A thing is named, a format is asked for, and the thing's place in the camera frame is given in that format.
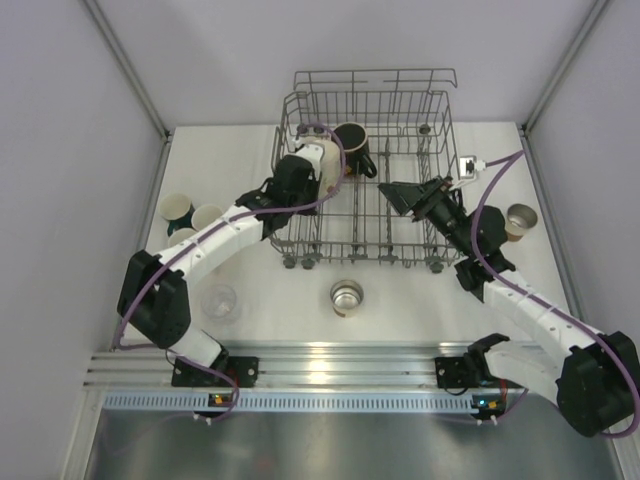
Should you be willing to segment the beige plain cup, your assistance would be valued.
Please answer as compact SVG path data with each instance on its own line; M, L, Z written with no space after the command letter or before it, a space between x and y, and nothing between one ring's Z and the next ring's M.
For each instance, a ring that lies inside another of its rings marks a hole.
M341 176L341 154L338 145L331 139L319 136L306 137L304 143L317 142L324 146L324 158L321 164L318 198L322 199L336 189Z

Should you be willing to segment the black skull mug red inside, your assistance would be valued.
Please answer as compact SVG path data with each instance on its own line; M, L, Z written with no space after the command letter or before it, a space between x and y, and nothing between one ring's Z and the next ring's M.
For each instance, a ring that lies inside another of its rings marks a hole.
M366 128L356 122L344 122L337 125L334 132L342 143L346 155L346 175L375 178L378 170L370 155L369 135Z

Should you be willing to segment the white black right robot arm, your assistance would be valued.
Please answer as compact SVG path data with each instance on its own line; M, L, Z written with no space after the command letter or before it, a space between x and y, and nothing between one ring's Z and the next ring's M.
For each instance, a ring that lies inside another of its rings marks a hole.
M271 177L242 194L213 224L159 253L135 253L117 303L121 323L114 346L136 348L121 343L131 325L152 347L172 351L182 362L221 377L227 350L192 324L189 288L236 253L269 238L292 216L319 208L339 192L345 175L346 159L341 155L336 184L320 198L313 162L287 155Z

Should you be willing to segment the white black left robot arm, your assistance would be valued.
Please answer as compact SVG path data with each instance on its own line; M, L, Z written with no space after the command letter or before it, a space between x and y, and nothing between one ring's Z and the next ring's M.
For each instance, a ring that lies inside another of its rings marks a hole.
M462 257L454 266L461 287L537 345L520 347L500 333L475 341L460 358L463 385L513 382L551 402L586 437L624 419L637 429L639 358L633 341L621 332L604 334L538 297L501 252L507 232L500 209L466 212L449 178L381 183L378 189L398 215L433 225Z

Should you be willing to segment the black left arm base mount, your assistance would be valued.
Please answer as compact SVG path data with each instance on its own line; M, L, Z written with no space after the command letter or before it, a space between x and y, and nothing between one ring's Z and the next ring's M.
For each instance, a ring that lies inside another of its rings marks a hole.
M439 356L434 359L434 366L440 389L457 391L501 386L506 386L509 390L524 389L511 380L491 374L482 354L465 352L459 356Z

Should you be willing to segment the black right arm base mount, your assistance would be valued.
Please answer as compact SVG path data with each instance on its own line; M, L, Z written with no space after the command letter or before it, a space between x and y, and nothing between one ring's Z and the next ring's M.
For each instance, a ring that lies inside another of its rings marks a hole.
M224 354L222 359L212 366L212 369L222 371L240 388L251 388L258 379L259 358ZM183 388L204 388L225 387L229 383L176 358L173 360L171 385Z

